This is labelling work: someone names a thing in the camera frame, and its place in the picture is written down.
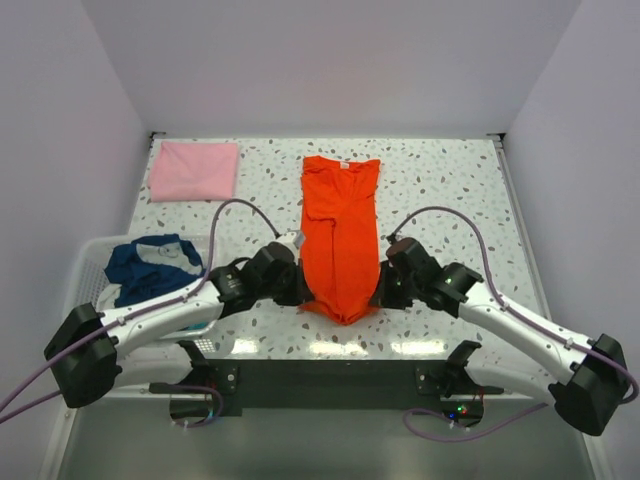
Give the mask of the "orange t shirt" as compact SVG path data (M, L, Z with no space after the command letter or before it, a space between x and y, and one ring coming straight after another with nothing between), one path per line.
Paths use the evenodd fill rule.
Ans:
M378 159L343 162L322 156L303 160L300 258L313 300L303 308L352 325L374 311L379 280L375 195Z

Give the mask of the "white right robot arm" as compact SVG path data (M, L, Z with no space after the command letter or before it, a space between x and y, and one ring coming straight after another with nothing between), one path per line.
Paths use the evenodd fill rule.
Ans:
M401 310L420 301L496 335L541 369L483 360L475 354L479 344L465 341L447 359L445 379L452 390L466 393L476 385L511 390L552 406L584 434L603 434L632 385L616 339L606 334L592 339L512 303L465 265L440 265L414 238L391 235L388 241L372 305Z

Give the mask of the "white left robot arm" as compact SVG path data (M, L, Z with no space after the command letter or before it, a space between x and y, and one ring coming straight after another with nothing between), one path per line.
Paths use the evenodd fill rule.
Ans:
M200 390L207 368L180 341L186 327L251 310L263 299L297 306L308 297L300 279L302 239L290 232L245 262L216 267L187 286L128 307L74 307L44 355L67 407L78 409L112 389L139 383Z

